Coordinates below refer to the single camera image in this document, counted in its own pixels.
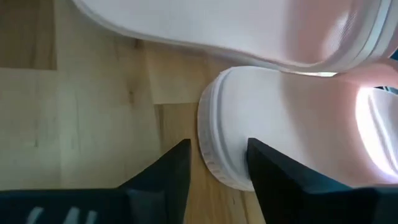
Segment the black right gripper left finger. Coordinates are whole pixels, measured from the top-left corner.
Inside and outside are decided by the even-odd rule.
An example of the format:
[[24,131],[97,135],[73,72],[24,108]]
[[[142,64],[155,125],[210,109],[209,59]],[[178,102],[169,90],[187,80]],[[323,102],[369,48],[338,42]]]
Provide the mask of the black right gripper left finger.
[[0,224],[183,224],[191,142],[113,189],[0,191]]

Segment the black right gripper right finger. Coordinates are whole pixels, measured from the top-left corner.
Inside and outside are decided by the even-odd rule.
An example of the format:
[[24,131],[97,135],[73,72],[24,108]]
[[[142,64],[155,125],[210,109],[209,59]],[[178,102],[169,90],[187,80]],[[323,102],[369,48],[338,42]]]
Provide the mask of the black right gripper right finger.
[[247,165],[266,224],[398,224],[398,185],[352,188],[256,138]]

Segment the pink rubber slide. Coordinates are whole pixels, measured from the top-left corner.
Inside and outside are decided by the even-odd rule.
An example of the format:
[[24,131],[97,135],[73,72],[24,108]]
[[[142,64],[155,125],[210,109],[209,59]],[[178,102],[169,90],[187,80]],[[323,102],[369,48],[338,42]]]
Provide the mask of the pink rubber slide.
[[331,76],[231,67],[202,93],[197,132],[207,168],[234,189],[253,189],[251,138],[351,187],[398,184],[398,61]]
[[119,34],[295,72],[340,72],[398,50],[398,0],[72,0]]

